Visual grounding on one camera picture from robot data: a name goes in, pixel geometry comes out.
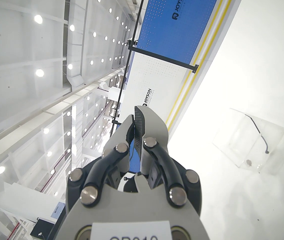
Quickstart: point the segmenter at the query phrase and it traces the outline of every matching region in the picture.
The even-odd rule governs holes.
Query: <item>black pole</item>
[[[144,2],[144,0],[141,1],[140,9],[139,9],[139,12],[138,12],[138,14],[137,14],[137,20],[136,20],[135,28],[134,28],[134,32],[133,32],[132,43],[134,43],[134,38],[135,38],[135,35],[136,35],[137,25],[138,25],[138,23],[139,23],[139,19],[140,19],[140,16],[141,16],[141,11],[142,11],[143,2]],[[128,53],[127,61],[126,61],[126,66],[125,66],[125,71],[124,71],[124,77],[123,77],[122,84],[121,84],[119,99],[118,99],[118,103],[117,103],[117,105],[116,105],[116,109],[115,109],[115,113],[114,113],[114,120],[116,120],[116,115],[117,115],[117,113],[118,113],[118,109],[119,109],[119,106],[120,106],[121,94],[122,94],[122,91],[123,91],[124,82],[126,81],[126,72],[127,72],[128,64],[129,64],[129,62],[130,62],[131,53],[132,53],[132,50],[130,49],[130,50],[129,50],[129,53]],[[110,137],[111,137],[112,134],[113,134],[114,125],[115,125],[115,124],[113,123],[112,129],[111,129]]]

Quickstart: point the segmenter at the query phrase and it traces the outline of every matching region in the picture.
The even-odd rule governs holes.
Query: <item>small sign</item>
[[[172,240],[169,221],[93,223],[91,240]]]
[[[59,203],[56,205],[54,212],[52,213],[51,217],[58,219],[61,212],[63,211],[64,206],[65,206],[65,203],[62,203],[62,202],[59,201]]]

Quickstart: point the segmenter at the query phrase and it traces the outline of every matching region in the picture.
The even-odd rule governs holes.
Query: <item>round ceiling light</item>
[[[35,74],[38,76],[38,77],[43,77],[44,76],[44,71],[41,70],[41,69],[37,69]]]
[[[37,14],[37,15],[34,17],[34,21],[37,22],[38,24],[42,24],[42,23],[43,23],[42,16],[40,16],[39,14]]]
[[[5,167],[4,166],[0,166],[0,174],[2,174],[5,171]]]

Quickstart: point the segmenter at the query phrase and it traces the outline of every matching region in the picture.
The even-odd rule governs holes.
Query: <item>blue banner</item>
[[[137,47],[190,64],[216,0],[149,0]]]

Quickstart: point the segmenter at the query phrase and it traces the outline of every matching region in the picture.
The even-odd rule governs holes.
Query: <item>transparent plastic box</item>
[[[275,175],[284,164],[284,127],[234,109],[213,144],[239,168]]]

